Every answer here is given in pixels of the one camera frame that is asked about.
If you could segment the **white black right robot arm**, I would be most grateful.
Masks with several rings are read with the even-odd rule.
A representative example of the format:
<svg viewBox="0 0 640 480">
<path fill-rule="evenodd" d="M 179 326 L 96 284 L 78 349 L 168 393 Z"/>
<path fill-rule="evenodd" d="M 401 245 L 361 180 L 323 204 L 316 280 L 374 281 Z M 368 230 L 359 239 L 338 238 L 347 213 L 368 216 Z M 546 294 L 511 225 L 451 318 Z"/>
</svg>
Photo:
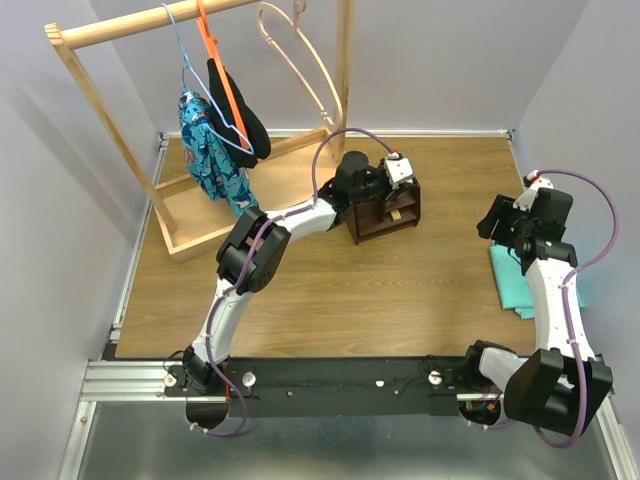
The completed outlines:
<svg viewBox="0 0 640 480">
<path fill-rule="evenodd" d="M 478 340 L 459 370 L 471 391 L 495 386 L 508 419 L 538 433 L 564 435 L 560 448 L 583 434 L 613 384 L 612 370 L 597 360 L 586 338 L 576 288 L 577 254 L 562 240 L 572 205 L 570 194 L 548 182 L 530 186 L 516 199 L 495 198 L 477 231 L 520 260 L 534 304 L 535 351 L 524 358 Z"/>
</svg>

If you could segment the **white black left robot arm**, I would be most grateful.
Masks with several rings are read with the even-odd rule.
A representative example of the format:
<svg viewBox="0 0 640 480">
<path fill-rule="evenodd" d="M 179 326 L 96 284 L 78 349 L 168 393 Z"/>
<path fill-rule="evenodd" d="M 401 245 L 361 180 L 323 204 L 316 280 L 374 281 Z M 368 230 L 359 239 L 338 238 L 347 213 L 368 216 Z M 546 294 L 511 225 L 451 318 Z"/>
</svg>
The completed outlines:
<svg viewBox="0 0 640 480">
<path fill-rule="evenodd" d="M 373 167 L 364 153 L 349 151 L 334 177 L 310 199 L 282 210 L 246 210 L 216 254 L 214 298 L 201 331 L 182 357 L 188 384 L 201 395 L 220 387 L 219 365 L 230 355 L 243 312 L 273 279 L 290 243 L 334 229 L 359 204 L 397 197 L 415 184 L 414 177 L 410 160 L 399 152 L 387 154 Z"/>
</svg>

